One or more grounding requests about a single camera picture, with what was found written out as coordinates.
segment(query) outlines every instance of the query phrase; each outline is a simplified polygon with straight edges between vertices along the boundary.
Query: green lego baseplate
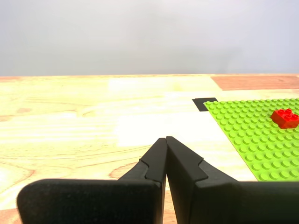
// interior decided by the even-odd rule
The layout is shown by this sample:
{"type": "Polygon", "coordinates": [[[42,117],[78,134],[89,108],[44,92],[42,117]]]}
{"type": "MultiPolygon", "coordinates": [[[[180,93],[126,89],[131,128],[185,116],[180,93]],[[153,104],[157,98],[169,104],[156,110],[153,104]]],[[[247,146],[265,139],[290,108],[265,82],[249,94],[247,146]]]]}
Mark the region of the green lego baseplate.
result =
{"type": "Polygon", "coordinates": [[[299,126],[281,129],[270,118],[279,109],[299,114],[299,98],[204,105],[259,181],[299,181],[299,126]]]}

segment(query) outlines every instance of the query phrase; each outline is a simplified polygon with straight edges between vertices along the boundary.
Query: reddish wood plank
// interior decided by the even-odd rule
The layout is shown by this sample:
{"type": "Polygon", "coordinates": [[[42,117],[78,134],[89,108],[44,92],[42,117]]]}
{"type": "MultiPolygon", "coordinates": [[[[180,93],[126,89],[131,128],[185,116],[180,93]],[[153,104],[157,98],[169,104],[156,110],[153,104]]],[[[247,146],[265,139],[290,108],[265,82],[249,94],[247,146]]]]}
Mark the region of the reddish wood plank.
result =
{"type": "Polygon", "coordinates": [[[223,90],[299,89],[297,76],[212,77],[223,90]]]}
{"type": "Polygon", "coordinates": [[[0,210],[0,221],[4,224],[22,224],[17,209],[0,210]]]}

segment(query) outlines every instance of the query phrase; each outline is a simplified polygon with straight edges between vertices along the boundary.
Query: red lego brick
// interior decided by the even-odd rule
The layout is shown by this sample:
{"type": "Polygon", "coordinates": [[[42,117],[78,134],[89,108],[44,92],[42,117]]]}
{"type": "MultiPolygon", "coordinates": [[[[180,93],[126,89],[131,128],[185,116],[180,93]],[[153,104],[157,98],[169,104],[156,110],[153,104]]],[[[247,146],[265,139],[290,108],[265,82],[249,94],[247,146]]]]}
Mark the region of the red lego brick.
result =
{"type": "Polygon", "coordinates": [[[271,119],[283,129],[296,128],[299,125],[299,116],[290,109],[274,111],[271,119]]]}

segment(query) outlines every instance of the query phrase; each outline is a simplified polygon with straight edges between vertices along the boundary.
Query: table surface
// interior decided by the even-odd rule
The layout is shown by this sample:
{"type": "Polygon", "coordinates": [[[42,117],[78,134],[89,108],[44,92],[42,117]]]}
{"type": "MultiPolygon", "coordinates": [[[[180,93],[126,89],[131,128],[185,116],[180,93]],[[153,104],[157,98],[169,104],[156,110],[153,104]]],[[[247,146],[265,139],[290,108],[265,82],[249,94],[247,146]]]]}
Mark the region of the table surface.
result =
{"type": "MultiPolygon", "coordinates": [[[[256,181],[193,98],[298,98],[299,74],[0,77],[0,220],[20,224],[18,192],[44,178],[116,180],[173,136],[239,181],[256,181]]],[[[175,224],[166,184],[164,223],[175,224]]]]}

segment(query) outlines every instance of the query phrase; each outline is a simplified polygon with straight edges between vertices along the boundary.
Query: white wall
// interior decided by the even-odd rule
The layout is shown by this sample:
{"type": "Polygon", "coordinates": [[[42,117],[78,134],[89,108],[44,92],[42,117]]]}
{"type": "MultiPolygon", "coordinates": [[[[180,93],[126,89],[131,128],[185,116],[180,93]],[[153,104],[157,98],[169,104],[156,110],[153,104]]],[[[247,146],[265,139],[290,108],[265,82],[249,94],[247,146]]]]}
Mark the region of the white wall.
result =
{"type": "Polygon", "coordinates": [[[299,72],[299,0],[3,0],[0,75],[299,72]]]}

